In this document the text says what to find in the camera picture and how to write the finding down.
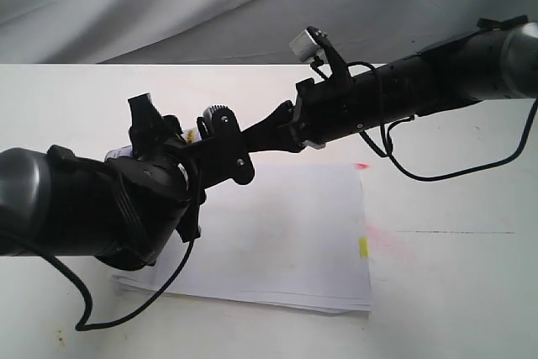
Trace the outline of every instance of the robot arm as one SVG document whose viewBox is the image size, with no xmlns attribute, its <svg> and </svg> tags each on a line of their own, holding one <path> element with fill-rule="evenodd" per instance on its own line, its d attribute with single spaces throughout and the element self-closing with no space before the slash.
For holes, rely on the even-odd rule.
<svg viewBox="0 0 538 359">
<path fill-rule="evenodd" d="M 282 103 L 244 131 L 225 106 L 206 109 L 196 129 L 183 131 L 177 118 L 162 117 L 146 94 L 129 100 L 131 146 L 105 162 L 77 157 L 57 145 L 45 154 L 24 149 L 0 153 L 0 255 L 40 255 L 68 276 L 87 304 L 78 330 L 122 324 L 164 292 L 185 265 L 200 236 L 204 189 L 228 179 L 243 185 L 252 181 L 250 153 L 297 153 L 359 134 L 380 156 L 398 164 L 389 134 L 395 124 L 489 99 L 538 98 L 538 24 L 525 16 L 504 22 L 481 19 L 475 32 L 377 69 L 366 62 L 346 63 L 327 35 L 313 27 L 292 48 L 324 80 L 297 83 L 295 104 Z M 321 54 L 330 65 L 330 77 L 319 70 Z M 370 71 L 353 77 L 349 68 L 354 65 Z M 536 103 L 519 151 L 478 169 L 519 155 L 535 111 Z M 381 129 L 384 150 L 366 134 L 374 127 Z M 86 325 L 89 292 L 55 256 L 95 256 L 111 267 L 136 270 L 156 262 L 174 230 L 190 245 L 163 288 L 121 320 Z"/>
</svg>

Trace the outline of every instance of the wire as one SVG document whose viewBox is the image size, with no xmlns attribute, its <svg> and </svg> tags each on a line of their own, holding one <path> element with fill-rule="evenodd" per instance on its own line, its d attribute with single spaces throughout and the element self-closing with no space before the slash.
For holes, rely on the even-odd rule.
<svg viewBox="0 0 538 359">
<path fill-rule="evenodd" d="M 202 191 L 201 174 L 198 175 L 197 188 L 195 191 L 196 191 L 196 200 L 195 200 L 196 205 L 195 205 L 194 220 L 196 224 L 198 224 L 198 218 L 199 218 L 199 212 L 200 212 L 200 198 L 201 198 L 201 191 Z M 42 249 L 41 247 L 37 246 L 35 243 L 29 240 L 25 240 L 24 238 L 19 237 L 18 235 L 12 232 L 6 231 L 6 230 L 0 230 L 0 237 L 9 239 L 16 244 L 21 245 L 26 250 L 33 252 L 36 256 L 39 256 L 43 258 L 45 261 L 49 262 L 56 270 L 58 270 L 63 276 L 65 276 L 78 289 L 78 291 L 82 295 L 82 299 L 84 300 L 84 311 L 82 312 L 81 318 L 78 320 L 78 322 L 75 325 L 75 330 L 77 331 L 103 330 L 107 328 L 112 328 L 117 325 L 126 323 L 130 319 L 133 319 L 134 317 L 142 313 L 153 302 L 155 302 L 168 289 L 168 287 L 176 280 L 177 276 L 180 274 L 182 269 L 187 264 L 188 258 L 190 257 L 191 251 L 193 250 L 193 247 L 194 247 L 194 240 L 191 240 L 187 246 L 187 250 L 185 251 L 185 254 L 183 255 L 181 262 L 179 263 L 179 266 L 174 271 L 174 273 L 170 275 L 168 280 L 161 286 L 161 288 L 158 291 L 156 291 L 150 298 L 148 298 L 135 311 L 133 311 L 130 314 L 125 315 L 124 317 L 120 319 L 109 321 L 107 323 L 87 324 L 87 321 L 89 320 L 90 315 L 92 314 L 93 300 L 92 300 L 92 295 L 90 294 L 90 291 L 88 290 L 86 284 L 71 269 L 69 269 L 69 267 L 66 264 L 64 264 L 62 261 L 60 261 L 58 258 L 53 256 L 52 254 L 50 254 L 45 249 Z"/>
<path fill-rule="evenodd" d="M 523 128 L 523 133 L 521 134 L 520 142 L 518 144 L 518 147 L 516 148 L 515 152 L 512 153 L 510 156 L 501 159 L 499 161 L 495 161 L 492 163 L 484 164 L 481 166 L 475 166 L 470 167 L 465 170 L 460 170 L 457 172 L 450 172 L 448 174 L 443 174 L 440 176 L 433 176 L 433 177 L 424 177 L 416 175 L 412 172 L 409 172 L 407 169 L 405 169 L 400 162 L 394 157 L 393 155 L 393 140 L 390 135 L 390 132 L 392 129 L 394 129 L 397 125 L 403 123 L 403 122 L 409 122 L 414 119 L 414 117 L 409 117 L 406 119 L 400 119 L 399 121 L 393 122 L 388 126 L 388 131 L 385 130 L 385 116 L 384 116 L 384 108 L 383 108 L 383 89 L 382 89 L 382 81 L 381 77 L 378 75 L 376 67 L 370 63 L 363 62 L 363 61 L 356 61 L 349 63 L 347 65 L 348 67 L 351 66 L 365 66 L 370 71 L 372 71 L 374 77 L 377 81 L 377 94 L 379 99 L 379 131 L 381 134 L 381 140 L 383 143 L 383 147 L 385 151 L 383 151 L 379 146 L 375 144 L 375 142 L 366 134 L 366 131 L 362 131 L 360 133 L 361 137 L 366 141 L 366 143 L 372 148 L 372 150 L 378 154 L 380 157 L 388 157 L 388 159 L 394 164 L 394 166 L 400 170 L 405 176 L 412 178 L 416 181 L 422 181 L 422 182 L 435 182 L 435 181 L 442 181 L 447 180 L 449 178 L 455 178 L 464 176 L 466 174 L 471 174 L 473 172 L 480 172 L 482 170 L 487 170 L 490 168 L 495 168 L 499 166 L 503 166 L 505 164 L 510 163 L 511 161 L 514 161 L 517 159 L 523 150 L 525 149 L 525 145 L 527 143 L 527 140 L 529 139 L 530 129 L 532 128 L 532 124 L 534 122 L 534 118 L 536 116 L 536 110 L 538 110 L 538 98 L 533 102 L 532 107 L 530 108 L 529 115 L 527 116 L 527 120 L 525 121 L 525 127 Z"/>
</svg>

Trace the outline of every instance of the white backdrop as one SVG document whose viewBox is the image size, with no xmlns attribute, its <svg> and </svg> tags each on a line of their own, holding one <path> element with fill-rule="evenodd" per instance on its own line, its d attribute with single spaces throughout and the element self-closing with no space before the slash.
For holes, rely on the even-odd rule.
<svg viewBox="0 0 538 359">
<path fill-rule="evenodd" d="M 246 127 L 293 98 L 294 83 L 309 76 L 306 66 L 0 66 L 0 150 L 58 143 L 103 158 L 128 143 L 126 100 L 143 92 L 184 127 L 213 103 L 228 104 Z M 529 107 L 488 102 L 418 119 L 394 131 L 395 152 L 426 175 L 505 157 Z M 0 357 L 534 357 L 537 154 L 534 130 L 514 163 L 434 184 L 402 176 L 358 136 L 299 155 L 254 154 L 255 164 L 370 166 L 361 171 L 370 318 L 163 298 L 115 330 L 76 333 L 82 300 L 75 288 L 40 259 L 4 257 Z M 66 261 L 95 293 L 92 320 L 118 318 L 146 299 L 115 295 L 107 269 L 92 258 Z"/>
<path fill-rule="evenodd" d="M 0 62 L 296 63 L 287 44 L 307 25 L 387 62 L 523 13 L 538 0 L 0 0 Z"/>
</svg>

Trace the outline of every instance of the yellow sticky note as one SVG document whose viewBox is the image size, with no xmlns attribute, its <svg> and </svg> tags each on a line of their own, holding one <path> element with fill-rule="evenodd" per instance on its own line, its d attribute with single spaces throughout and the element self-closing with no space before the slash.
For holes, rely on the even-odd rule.
<svg viewBox="0 0 538 359">
<path fill-rule="evenodd" d="M 368 241 L 366 237 L 359 239 L 359 254 L 361 258 L 368 258 Z"/>
</svg>

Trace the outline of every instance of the white paper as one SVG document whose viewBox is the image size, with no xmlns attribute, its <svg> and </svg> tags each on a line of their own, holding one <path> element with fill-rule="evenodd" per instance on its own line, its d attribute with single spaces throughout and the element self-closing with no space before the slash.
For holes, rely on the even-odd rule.
<svg viewBox="0 0 538 359">
<path fill-rule="evenodd" d="M 256 166 L 254 181 L 208 190 L 202 237 L 168 293 L 326 312 L 368 310 L 361 258 L 364 209 L 352 165 Z M 186 249 L 174 235 L 155 267 L 117 272 L 125 288 L 156 290 Z"/>
</svg>

